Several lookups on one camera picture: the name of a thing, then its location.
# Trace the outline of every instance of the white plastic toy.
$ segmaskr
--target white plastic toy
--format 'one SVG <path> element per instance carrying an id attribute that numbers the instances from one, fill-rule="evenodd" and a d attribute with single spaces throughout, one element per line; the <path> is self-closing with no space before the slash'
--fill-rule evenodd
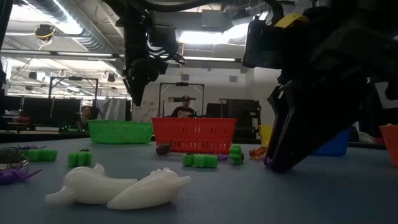
<path id="1" fill-rule="evenodd" d="M 190 181 L 190 176 L 179 177 L 169 168 L 157 169 L 121 192 L 106 206 L 110 209 L 129 210 L 162 205 L 175 198 Z"/>
<path id="2" fill-rule="evenodd" d="M 108 203 L 124 189 L 137 183 L 136 179 L 115 179 L 105 176 L 105 169 L 96 164 L 93 169 L 77 167 L 69 171 L 63 179 L 59 192 L 46 195 L 49 204 L 80 202 L 88 204 Z"/>
<path id="3" fill-rule="evenodd" d="M 108 203 L 107 207 L 116 210 L 129 210 L 162 205 L 171 201 L 191 177 L 179 177 L 169 168 L 152 171 L 139 182 L 136 179 L 114 179 L 105 176 L 101 164 L 93 169 L 77 167 L 63 180 L 59 192 L 46 195 L 49 204 L 80 202 L 88 204 Z"/>

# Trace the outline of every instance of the green toy block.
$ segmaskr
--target green toy block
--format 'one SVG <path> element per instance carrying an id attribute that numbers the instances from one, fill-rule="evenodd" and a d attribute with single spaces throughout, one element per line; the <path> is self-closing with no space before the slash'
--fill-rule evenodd
<path id="1" fill-rule="evenodd" d="M 68 156 L 68 165 L 70 167 L 76 167 L 77 166 L 77 155 L 78 155 L 78 152 L 69 154 L 69 156 Z"/>
<path id="2" fill-rule="evenodd" d="M 205 167 L 217 168 L 218 166 L 218 156 L 206 155 L 205 157 Z"/>
<path id="3" fill-rule="evenodd" d="M 184 166 L 192 166 L 193 165 L 193 154 L 185 153 L 184 155 L 182 155 L 182 164 Z"/>
<path id="4" fill-rule="evenodd" d="M 39 152 L 40 161 L 55 161 L 57 159 L 57 150 L 53 149 L 41 149 Z"/>
<path id="5" fill-rule="evenodd" d="M 184 166 L 199 168 L 216 168 L 218 165 L 218 157 L 214 155 L 186 153 L 182 156 L 182 164 Z"/>
<path id="6" fill-rule="evenodd" d="M 229 158 L 232 160 L 232 164 L 240 165 L 243 162 L 243 153 L 241 146 L 232 146 L 229 149 Z"/>
<path id="7" fill-rule="evenodd" d="M 204 154 L 196 154 L 193 155 L 193 166 L 194 167 L 200 167 L 204 168 L 205 167 L 205 158 L 207 155 Z"/>
<path id="8" fill-rule="evenodd" d="M 70 167 L 88 166 L 91 164 L 93 155 L 91 152 L 75 152 L 68 156 L 68 165 Z"/>
<path id="9" fill-rule="evenodd" d="M 54 149 L 29 149 L 22 152 L 29 161 L 55 161 L 58 151 Z"/>

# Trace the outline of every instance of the orange toy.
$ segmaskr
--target orange toy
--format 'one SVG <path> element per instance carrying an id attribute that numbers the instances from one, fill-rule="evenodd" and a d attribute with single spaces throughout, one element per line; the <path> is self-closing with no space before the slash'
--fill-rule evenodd
<path id="1" fill-rule="evenodd" d="M 391 162 L 398 166 L 398 125 L 380 126 L 381 133 L 386 143 Z"/>
<path id="2" fill-rule="evenodd" d="M 252 159 L 259 160 L 262 159 L 267 152 L 267 148 L 264 146 L 259 146 L 255 149 L 249 151 L 249 155 Z"/>

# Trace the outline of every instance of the blue table surface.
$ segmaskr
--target blue table surface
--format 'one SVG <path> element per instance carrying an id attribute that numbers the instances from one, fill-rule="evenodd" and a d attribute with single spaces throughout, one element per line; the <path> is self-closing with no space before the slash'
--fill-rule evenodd
<path id="1" fill-rule="evenodd" d="M 90 139 L 29 142 L 58 149 L 56 162 L 31 162 L 43 169 L 14 185 L 0 185 L 0 223 L 398 223 L 398 169 L 387 151 L 349 148 L 343 157 L 310 156 L 287 174 L 276 174 L 249 159 L 241 166 L 219 162 L 217 169 L 182 166 L 181 155 L 159 157 L 155 144 L 104 145 Z M 0 147 L 16 144 L 0 144 Z M 114 178 L 141 179 L 169 167 L 191 183 L 159 207 L 115 211 L 105 205 L 73 203 L 50 207 L 44 196 L 60 190 L 67 156 L 80 149 Z"/>

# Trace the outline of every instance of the person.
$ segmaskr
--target person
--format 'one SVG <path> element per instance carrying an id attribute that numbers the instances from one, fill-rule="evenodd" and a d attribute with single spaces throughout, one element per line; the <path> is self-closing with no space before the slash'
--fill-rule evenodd
<path id="1" fill-rule="evenodd" d="M 83 106 L 81 109 L 81 117 L 77 123 L 79 130 L 88 130 L 88 120 L 96 119 L 96 112 L 92 106 Z"/>
<path id="2" fill-rule="evenodd" d="M 174 109 L 172 113 L 173 118 L 192 118 L 195 111 L 189 107 L 189 96 L 185 95 L 182 97 L 182 106 Z"/>

